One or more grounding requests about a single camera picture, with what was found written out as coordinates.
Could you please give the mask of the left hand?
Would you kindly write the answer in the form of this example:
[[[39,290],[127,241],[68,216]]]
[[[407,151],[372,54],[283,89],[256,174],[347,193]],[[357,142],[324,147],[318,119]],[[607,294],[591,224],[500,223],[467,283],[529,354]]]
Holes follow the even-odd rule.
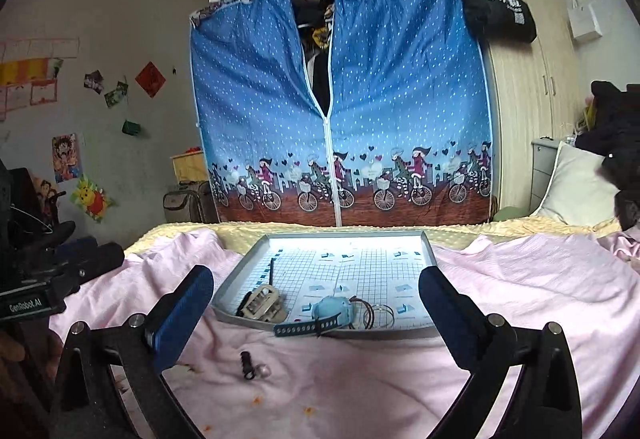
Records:
[[[48,330],[46,339],[46,352],[44,352],[44,371],[50,381],[55,380],[58,363],[62,355],[63,344],[60,336],[55,331]],[[23,389],[18,378],[11,371],[12,367],[26,357],[25,348],[5,331],[0,337],[1,355],[1,398],[11,401],[23,399]]]

